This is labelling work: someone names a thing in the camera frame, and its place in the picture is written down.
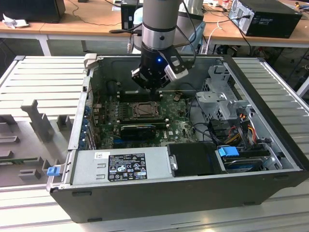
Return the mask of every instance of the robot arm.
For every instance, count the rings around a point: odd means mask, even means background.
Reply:
[[[132,79],[155,93],[188,74],[192,61],[183,61],[173,46],[182,0],[144,0],[141,62]]]

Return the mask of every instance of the warning label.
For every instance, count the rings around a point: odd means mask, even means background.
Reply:
[[[145,154],[110,155],[108,159],[108,180],[143,180],[147,179]]]

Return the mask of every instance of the barcode label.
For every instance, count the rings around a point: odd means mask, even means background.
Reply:
[[[110,152],[95,152],[95,159],[108,159]]]

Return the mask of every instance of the floor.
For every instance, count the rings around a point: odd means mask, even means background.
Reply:
[[[87,48],[89,52],[98,53],[102,55],[123,55],[126,54],[126,42],[97,42],[87,41]],[[83,56],[85,52],[82,50],[80,41],[49,41],[50,50],[53,56]],[[265,52],[260,52],[258,55],[264,56],[269,53],[274,53],[274,48],[264,48]],[[304,55],[305,48],[285,48],[273,68],[285,80],[289,77],[295,65],[300,61]],[[243,46],[239,48],[238,56],[245,56],[248,53],[248,47]],[[17,55],[25,56],[43,56],[40,44],[37,40],[26,39],[4,39],[0,41],[0,76],[5,72],[12,60]],[[292,87],[297,83],[299,77],[304,73],[304,66],[308,64],[307,59],[303,59],[296,71],[288,80],[288,84]]]

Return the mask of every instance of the wooden desk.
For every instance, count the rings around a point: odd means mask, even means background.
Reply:
[[[288,4],[295,1],[282,0]],[[58,24],[30,23],[30,27],[10,29],[0,24],[0,37],[22,38],[39,40],[43,53],[50,56],[48,40],[79,40],[82,41],[83,49],[85,41],[127,41],[129,34],[109,34],[112,29],[121,28],[121,13],[113,12],[112,5],[104,0],[90,0],[87,3],[79,3],[77,0],[64,0],[66,12]],[[106,24],[93,25],[83,22],[79,17],[73,15],[75,11],[82,20],[89,23]],[[204,21],[217,22],[228,18],[219,12],[207,12]],[[223,30],[216,30],[211,38],[211,44],[247,45],[239,30],[232,22],[221,23]],[[209,37],[216,24],[206,24],[204,35]],[[289,39],[246,37],[252,46],[275,46],[275,47],[309,47],[309,19],[302,19],[295,28]]]
[[[25,34],[39,34],[40,29],[44,23],[30,23],[30,27],[25,28],[9,28],[4,23],[0,23],[0,33],[25,33]]]
[[[112,5],[104,0],[90,0],[87,3],[80,3],[77,0],[64,0],[66,11],[58,24],[45,23],[40,29],[41,34],[61,34],[61,35],[99,35],[112,36],[109,31],[112,29],[121,29],[121,13],[112,11]],[[92,25],[85,23],[105,24]],[[127,37],[127,34],[117,34],[120,37]]]

